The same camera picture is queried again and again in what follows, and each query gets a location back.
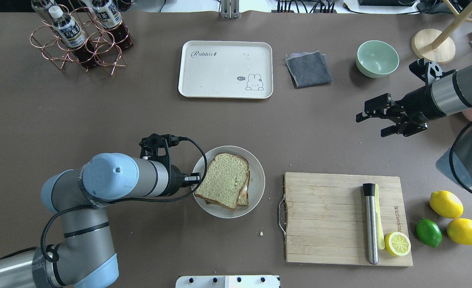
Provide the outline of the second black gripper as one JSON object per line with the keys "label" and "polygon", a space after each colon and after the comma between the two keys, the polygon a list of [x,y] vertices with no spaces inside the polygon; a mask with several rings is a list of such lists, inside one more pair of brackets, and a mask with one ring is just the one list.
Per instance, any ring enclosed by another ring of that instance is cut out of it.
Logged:
{"label": "second black gripper", "polygon": [[394,125],[388,126],[380,131],[382,138],[394,134],[417,134],[427,129],[427,124],[417,124],[406,113],[406,108],[392,100],[389,93],[384,93],[366,100],[364,111],[356,115],[356,122],[378,117],[382,120],[391,120]]}

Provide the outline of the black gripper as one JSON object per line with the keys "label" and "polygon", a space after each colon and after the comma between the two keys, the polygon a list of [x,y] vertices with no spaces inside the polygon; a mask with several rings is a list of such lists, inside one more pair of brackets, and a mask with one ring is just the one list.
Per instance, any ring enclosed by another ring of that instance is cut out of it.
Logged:
{"label": "black gripper", "polygon": [[201,180],[201,173],[195,172],[190,175],[182,173],[176,166],[171,165],[169,170],[168,195],[172,196],[180,188],[186,188],[192,184],[198,184]]}

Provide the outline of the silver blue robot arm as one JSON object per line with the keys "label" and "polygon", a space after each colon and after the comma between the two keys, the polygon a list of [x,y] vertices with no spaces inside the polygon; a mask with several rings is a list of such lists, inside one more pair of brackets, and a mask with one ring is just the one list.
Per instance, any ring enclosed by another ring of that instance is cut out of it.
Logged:
{"label": "silver blue robot arm", "polygon": [[0,288],[106,288],[119,277],[106,208],[122,201],[168,201],[202,182],[167,157],[102,153],[48,179],[42,202],[53,213],[39,247],[0,259]]}

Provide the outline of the second robot arm grey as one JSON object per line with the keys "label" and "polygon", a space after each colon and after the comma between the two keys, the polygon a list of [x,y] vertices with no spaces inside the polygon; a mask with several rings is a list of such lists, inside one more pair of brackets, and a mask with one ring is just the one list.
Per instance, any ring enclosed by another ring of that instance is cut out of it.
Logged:
{"label": "second robot arm grey", "polygon": [[[472,108],[472,65],[445,72],[437,62],[424,58],[409,64],[410,71],[424,86],[394,101],[389,93],[365,102],[357,122],[371,117],[391,120],[381,136],[405,137],[426,130],[427,123]],[[436,168],[448,179],[472,193],[472,121],[458,134],[454,143],[436,162]]]}

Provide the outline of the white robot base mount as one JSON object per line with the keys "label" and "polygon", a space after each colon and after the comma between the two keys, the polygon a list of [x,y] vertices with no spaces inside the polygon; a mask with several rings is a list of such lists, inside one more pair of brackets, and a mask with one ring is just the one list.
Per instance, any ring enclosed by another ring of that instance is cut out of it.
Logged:
{"label": "white robot base mount", "polygon": [[176,288],[280,288],[277,275],[207,275],[181,276]]}

